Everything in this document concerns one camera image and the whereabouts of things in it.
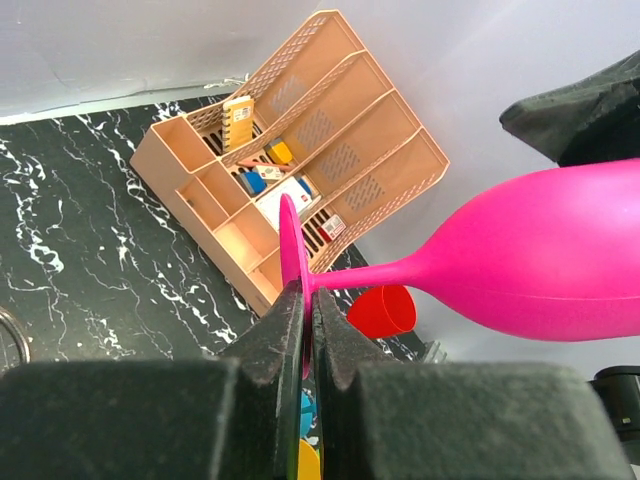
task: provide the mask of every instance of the black cable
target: black cable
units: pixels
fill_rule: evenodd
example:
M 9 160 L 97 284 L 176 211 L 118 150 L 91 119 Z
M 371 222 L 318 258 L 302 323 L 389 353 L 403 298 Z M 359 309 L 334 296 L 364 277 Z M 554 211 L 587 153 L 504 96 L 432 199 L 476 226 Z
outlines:
M 2 307 L 0 307 L 0 325 L 9 332 L 15 342 L 20 363 L 29 363 L 31 361 L 31 347 L 27 334 L 18 320 Z

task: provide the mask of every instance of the yellow notebook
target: yellow notebook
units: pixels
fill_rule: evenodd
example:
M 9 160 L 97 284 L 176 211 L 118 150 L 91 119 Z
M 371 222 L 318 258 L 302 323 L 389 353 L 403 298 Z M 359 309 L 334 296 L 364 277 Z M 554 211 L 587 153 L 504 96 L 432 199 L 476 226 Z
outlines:
M 254 100 L 249 95 L 222 104 L 222 144 L 224 152 L 241 147 L 251 141 L 253 132 Z

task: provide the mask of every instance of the marble countertop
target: marble countertop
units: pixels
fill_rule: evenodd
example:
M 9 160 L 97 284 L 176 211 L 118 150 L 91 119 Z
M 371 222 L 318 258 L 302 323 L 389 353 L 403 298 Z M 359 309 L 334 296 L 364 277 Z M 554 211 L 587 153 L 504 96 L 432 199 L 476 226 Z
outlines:
M 34 361 L 197 358 L 258 320 L 129 167 L 149 125 L 200 98 L 0 127 L 0 305 Z M 365 262 L 355 247 L 337 268 Z M 343 311 L 358 291 L 336 291 Z M 415 359 L 413 334 L 378 342 Z M 0 371 L 17 351 L 0 333 Z

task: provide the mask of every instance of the gray wall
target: gray wall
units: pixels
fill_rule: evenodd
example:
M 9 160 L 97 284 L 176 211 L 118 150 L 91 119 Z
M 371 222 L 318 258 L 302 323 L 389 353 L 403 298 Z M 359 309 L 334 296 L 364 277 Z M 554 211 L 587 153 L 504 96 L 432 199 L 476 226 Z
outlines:
M 359 242 L 373 263 L 416 249 L 473 195 L 551 168 L 501 130 L 499 114 L 640 46 L 637 0 L 5 0 L 0 116 L 241 76 L 314 9 L 331 7 L 343 10 L 452 162 L 437 188 Z M 420 335 L 440 339 L 456 359 L 558 361 L 586 376 L 640 362 L 636 338 L 525 341 L 415 298 Z

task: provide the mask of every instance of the storage basket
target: storage basket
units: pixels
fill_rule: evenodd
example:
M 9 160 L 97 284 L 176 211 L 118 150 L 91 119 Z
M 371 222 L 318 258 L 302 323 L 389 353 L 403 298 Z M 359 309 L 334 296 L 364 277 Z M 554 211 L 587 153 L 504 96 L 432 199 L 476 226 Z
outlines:
M 259 314 L 280 291 L 278 233 L 235 177 L 272 163 L 281 138 L 292 175 L 320 194 L 302 213 L 314 272 L 438 182 L 449 161 L 338 11 L 311 16 L 230 98 L 255 99 L 253 140 L 222 152 L 222 103 L 151 126 L 131 164 Z M 346 230 L 326 242 L 333 214 Z

